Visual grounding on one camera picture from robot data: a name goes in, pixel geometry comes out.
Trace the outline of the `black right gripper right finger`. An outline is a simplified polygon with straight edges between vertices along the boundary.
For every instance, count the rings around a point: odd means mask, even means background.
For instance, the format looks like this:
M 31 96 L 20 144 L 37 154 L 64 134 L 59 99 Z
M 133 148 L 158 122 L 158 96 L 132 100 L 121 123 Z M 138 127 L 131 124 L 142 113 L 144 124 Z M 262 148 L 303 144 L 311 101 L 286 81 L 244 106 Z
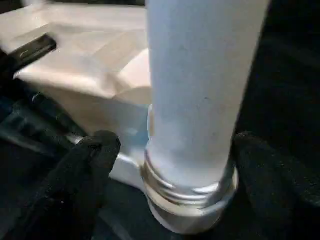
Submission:
M 300 160 L 242 132 L 233 139 L 240 179 L 270 240 L 320 238 L 320 176 Z

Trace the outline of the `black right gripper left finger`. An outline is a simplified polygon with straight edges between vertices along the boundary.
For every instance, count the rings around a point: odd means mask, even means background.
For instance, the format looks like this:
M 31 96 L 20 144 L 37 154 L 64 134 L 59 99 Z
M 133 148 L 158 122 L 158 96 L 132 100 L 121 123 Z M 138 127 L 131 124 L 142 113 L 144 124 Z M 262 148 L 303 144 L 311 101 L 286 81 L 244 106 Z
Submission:
M 119 137 L 111 131 L 83 138 L 22 208 L 13 238 L 90 240 L 120 148 Z

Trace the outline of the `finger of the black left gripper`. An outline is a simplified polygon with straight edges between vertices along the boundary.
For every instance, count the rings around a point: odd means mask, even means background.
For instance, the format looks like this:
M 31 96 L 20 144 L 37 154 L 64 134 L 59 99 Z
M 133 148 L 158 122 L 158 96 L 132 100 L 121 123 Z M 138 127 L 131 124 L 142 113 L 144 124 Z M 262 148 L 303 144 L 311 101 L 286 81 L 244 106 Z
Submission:
M 0 138 L 46 157 L 69 151 L 86 132 L 39 92 L 0 89 Z
M 56 49 L 57 42 L 48 34 L 44 34 L 13 51 L 11 66 L 15 70 L 20 70 Z

